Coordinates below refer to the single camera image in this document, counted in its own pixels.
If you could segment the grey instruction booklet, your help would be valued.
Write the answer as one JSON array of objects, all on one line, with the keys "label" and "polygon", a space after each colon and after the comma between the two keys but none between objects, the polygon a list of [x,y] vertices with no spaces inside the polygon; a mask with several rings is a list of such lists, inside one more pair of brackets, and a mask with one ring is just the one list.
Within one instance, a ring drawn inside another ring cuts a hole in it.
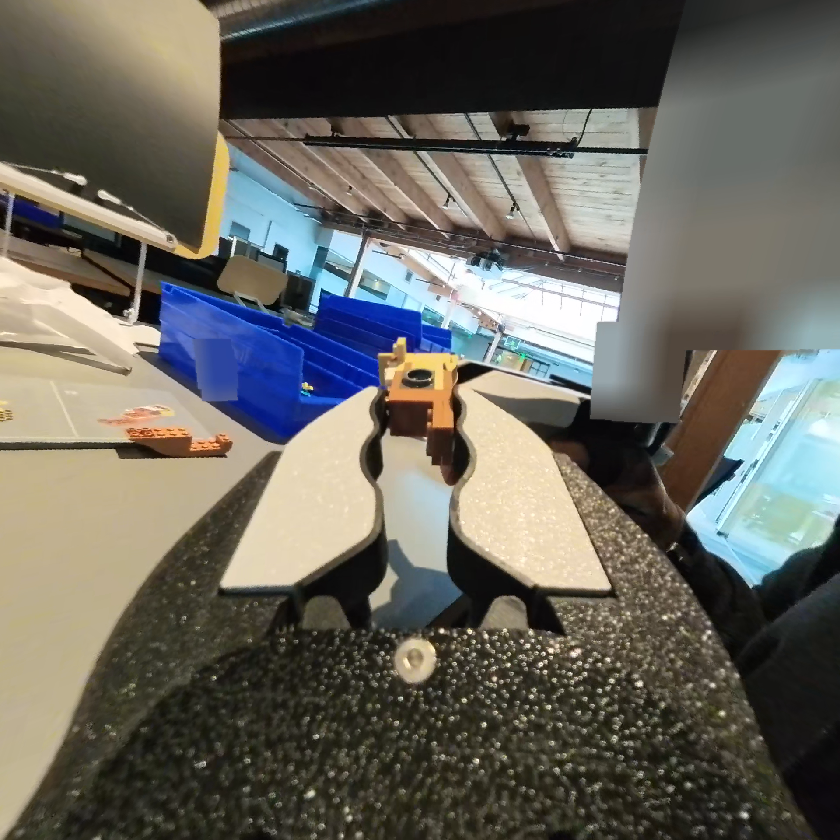
[{"label": "grey instruction booklet", "polygon": [[168,391],[38,377],[1,378],[2,448],[117,448],[129,427],[207,429]]}]

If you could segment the dark spiral ceiling duct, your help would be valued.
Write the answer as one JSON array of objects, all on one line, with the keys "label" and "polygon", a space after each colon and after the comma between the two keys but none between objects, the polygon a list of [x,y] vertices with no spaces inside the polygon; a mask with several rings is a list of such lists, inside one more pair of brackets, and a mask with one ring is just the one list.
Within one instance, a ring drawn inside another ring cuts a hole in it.
[{"label": "dark spiral ceiling duct", "polygon": [[402,13],[408,1],[225,1],[206,2],[223,41],[277,30],[332,23],[362,14]]}]

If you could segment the person's right hand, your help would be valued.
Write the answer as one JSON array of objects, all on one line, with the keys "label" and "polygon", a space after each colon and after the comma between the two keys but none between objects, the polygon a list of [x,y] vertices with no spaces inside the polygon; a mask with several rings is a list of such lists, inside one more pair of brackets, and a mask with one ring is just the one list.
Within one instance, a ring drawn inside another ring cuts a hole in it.
[{"label": "person's right hand", "polygon": [[685,515],[667,494],[647,452],[599,438],[556,435],[548,443],[579,466],[660,549],[677,542]]}]

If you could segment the person's right forearm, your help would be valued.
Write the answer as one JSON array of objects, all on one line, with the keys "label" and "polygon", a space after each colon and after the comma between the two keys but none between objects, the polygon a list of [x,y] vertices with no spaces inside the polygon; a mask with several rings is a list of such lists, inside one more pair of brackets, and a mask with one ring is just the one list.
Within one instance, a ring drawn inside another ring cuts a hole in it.
[{"label": "person's right forearm", "polygon": [[665,554],[736,660],[767,624],[759,596],[729,563],[704,548],[682,510],[671,501],[665,510]]}]

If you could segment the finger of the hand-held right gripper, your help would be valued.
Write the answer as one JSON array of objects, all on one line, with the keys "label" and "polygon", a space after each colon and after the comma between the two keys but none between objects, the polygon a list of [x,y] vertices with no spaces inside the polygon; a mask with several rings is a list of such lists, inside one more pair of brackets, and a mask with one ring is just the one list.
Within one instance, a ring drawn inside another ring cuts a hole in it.
[{"label": "finger of the hand-held right gripper", "polygon": [[589,396],[573,388],[482,362],[460,360],[458,389],[475,391],[526,425],[567,428]]}]

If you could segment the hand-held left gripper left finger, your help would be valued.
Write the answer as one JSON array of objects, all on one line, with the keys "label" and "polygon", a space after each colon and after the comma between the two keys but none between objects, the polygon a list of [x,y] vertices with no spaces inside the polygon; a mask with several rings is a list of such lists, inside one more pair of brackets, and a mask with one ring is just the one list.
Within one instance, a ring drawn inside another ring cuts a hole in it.
[{"label": "hand-held left gripper left finger", "polygon": [[220,581],[225,594],[302,595],[373,550],[372,583],[386,567],[383,391],[347,398],[305,426],[280,453]]}]

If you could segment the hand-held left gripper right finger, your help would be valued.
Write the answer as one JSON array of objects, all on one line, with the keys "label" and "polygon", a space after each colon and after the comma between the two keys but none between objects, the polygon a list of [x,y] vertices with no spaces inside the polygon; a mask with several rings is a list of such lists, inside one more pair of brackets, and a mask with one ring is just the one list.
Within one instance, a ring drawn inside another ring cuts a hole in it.
[{"label": "hand-held left gripper right finger", "polygon": [[465,471],[450,498],[453,537],[528,591],[613,591],[552,449],[470,388],[458,391]]}]

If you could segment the blue plastic storage bin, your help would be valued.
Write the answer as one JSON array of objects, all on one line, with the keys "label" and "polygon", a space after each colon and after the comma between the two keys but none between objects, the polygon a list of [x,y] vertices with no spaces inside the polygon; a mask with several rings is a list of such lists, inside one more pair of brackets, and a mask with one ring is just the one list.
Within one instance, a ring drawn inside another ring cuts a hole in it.
[{"label": "blue plastic storage bin", "polygon": [[301,383],[314,386],[313,396],[344,399],[381,385],[379,365],[369,355],[298,325],[262,329],[301,351]]},{"label": "blue plastic storage bin", "polygon": [[301,351],[262,329],[289,326],[276,314],[163,285],[160,323],[159,358],[196,387],[207,342],[226,342],[222,358],[235,363],[237,384],[237,398],[229,405],[278,438],[291,438],[350,397],[300,395]]},{"label": "blue plastic storage bin", "polygon": [[408,353],[453,353],[451,332],[425,323],[419,311],[339,295],[321,295],[313,330],[372,358],[399,339]]}]

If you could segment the wooden pillar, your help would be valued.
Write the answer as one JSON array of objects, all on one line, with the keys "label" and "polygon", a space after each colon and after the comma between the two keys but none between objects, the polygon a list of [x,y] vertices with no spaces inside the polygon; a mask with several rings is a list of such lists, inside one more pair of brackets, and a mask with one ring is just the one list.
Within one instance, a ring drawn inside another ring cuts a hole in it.
[{"label": "wooden pillar", "polygon": [[784,356],[782,350],[719,350],[690,395],[659,474],[682,511],[697,501],[723,453]]}]

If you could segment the brown toy brick hull piece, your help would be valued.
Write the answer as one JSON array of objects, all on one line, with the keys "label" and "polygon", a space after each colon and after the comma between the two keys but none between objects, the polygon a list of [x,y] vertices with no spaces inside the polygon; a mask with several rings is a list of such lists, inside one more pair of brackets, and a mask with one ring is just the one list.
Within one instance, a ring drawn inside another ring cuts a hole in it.
[{"label": "brown toy brick hull piece", "polygon": [[225,434],[197,438],[185,427],[128,427],[125,434],[133,445],[172,459],[225,457],[233,447]]}]

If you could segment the white tablet stand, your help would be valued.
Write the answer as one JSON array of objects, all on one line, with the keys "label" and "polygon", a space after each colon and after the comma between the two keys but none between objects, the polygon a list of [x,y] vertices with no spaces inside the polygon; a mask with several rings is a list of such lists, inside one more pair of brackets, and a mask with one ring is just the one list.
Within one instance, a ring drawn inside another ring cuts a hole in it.
[{"label": "white tablet stand", "polygon": [[[175,236],[160,225],[152,223],[149,218],[107,190],[99,188],[96,191],[95,198],[84,197],[82,193],[88,186],[88,179],[84,175],[56,168],[11,164],[4,161],[1,163],[1,181],[2,188],[7,194],[7,212],[2,238],[2,258],[7,258],[7,249],[11,239],[14,202],[20,196],[33,198],[60,212],[84,218],[97,226],[134,238],[140,243],[139,264],[129,313],[123,319],[118,319],[123,325],[128,327],[131,333],[140,314],[140,300],[148,246],[162,246],[165,250],[173,251],[178,244]],[[103,358],[86,349],[56,346],[54,344],[2,343],[2,345],[6,344],[51,347],[67,352],[87,351],[90,355],[98,359],[100,364],[122,375],[130,373],[133,368],[131,361],[134,355],[125,353],[121,353],[120,356],[113,354],[109,358]]]}]

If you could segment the tan and brown toy brick model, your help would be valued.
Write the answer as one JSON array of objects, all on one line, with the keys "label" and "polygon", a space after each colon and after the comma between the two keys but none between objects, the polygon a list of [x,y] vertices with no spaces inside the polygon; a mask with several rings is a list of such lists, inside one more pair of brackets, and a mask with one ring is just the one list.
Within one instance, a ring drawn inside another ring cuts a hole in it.
[{"label": "tan and brown toy brick model", "polygon": [[377,357],[387,426],[394,437],[421,438],[444,482],[456,483],[455,386],[459,358],[452,353],[412,353],[404,337]]}]

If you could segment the black ceiling light track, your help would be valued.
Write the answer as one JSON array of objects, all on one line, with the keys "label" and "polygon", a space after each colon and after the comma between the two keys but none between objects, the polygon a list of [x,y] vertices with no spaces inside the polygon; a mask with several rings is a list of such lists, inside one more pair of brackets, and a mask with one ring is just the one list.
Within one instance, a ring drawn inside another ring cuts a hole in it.
[{"label": "black ceiling light track", "polygon": [[355,151],[405,151],[426,154],[481,154],[571,160],[577,154],[646,157],[648,148],[591,147],[570,141],[443,140],[307,135],[300,142],[309,148]]}]

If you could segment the dark office table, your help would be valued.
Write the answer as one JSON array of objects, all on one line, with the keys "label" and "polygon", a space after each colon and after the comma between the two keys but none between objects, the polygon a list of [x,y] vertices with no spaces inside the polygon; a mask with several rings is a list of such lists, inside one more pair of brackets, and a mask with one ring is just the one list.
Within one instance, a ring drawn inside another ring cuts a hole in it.
[{"label": "dark office table", "polygon": [[[218,278],[227,260],[212,256],[203,260],[175,258],[173,265],[157,259],[155,251],[147,258],[143,272],[143,291],[160,296],[163,285],[174,285],[204,291],[219,292]],[[11,237],[7,258],[39,274],[79,285],[111,292],[127,298],[134,287],[137,266],[122,259],[84,250],[40,245]]]}]

